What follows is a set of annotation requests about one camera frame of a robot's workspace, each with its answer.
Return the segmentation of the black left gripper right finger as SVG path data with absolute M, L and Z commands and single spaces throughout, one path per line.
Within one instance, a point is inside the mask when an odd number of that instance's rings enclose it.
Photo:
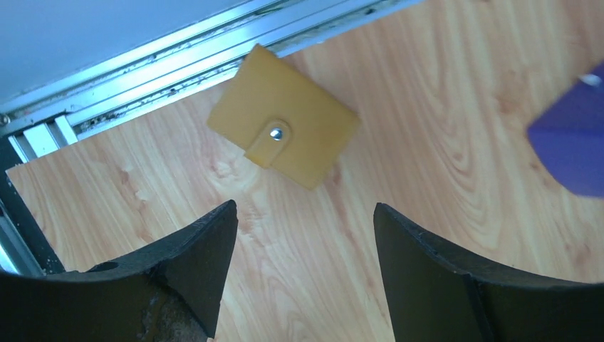
M 601 341 L 603 285 L 533 274 L 436 235 L 391 206 L 373 215 L 397 341 Z

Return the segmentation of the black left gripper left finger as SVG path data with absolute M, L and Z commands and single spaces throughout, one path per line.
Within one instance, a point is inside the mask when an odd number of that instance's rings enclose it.
M 84 272 L 1 273 L 3 341 L 213 338 L 238 228 L 229 200 L 193 223 Z

